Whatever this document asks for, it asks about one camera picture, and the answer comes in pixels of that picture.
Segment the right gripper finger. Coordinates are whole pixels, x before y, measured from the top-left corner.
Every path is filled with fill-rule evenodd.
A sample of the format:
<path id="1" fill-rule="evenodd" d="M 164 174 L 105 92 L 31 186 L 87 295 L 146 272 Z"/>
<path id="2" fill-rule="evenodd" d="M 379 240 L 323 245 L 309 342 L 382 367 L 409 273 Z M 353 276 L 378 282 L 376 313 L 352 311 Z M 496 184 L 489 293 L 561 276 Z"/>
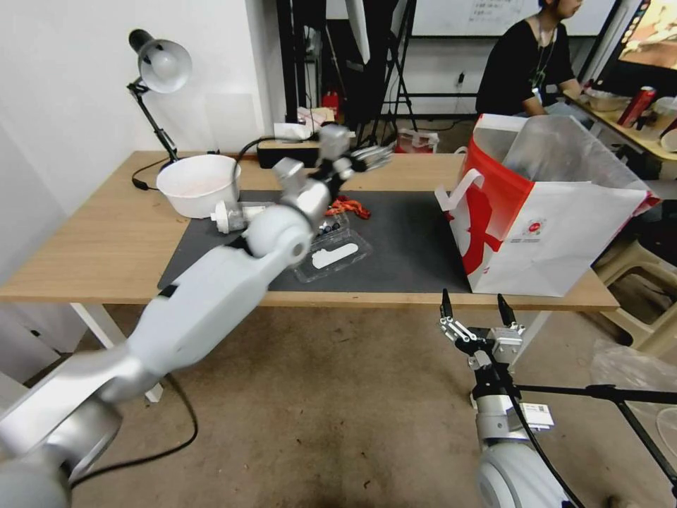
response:
<path id="1" fill-rule="evenodd" d="M 497 303 L 504 327 L 516 332 L 521 336 L 525 331 L 525 326 L 517 321 L 512 307 L 508 304 L 502 294 L 497 294 Z"/>
<path id="2" fill-rule="evenodd" d="M 455 347 L 478 347 L 480 342 L 477 335 L 453 316 L 451 299 L 446 288 L 441 293 L 439 312 L 440 329 Z"/>

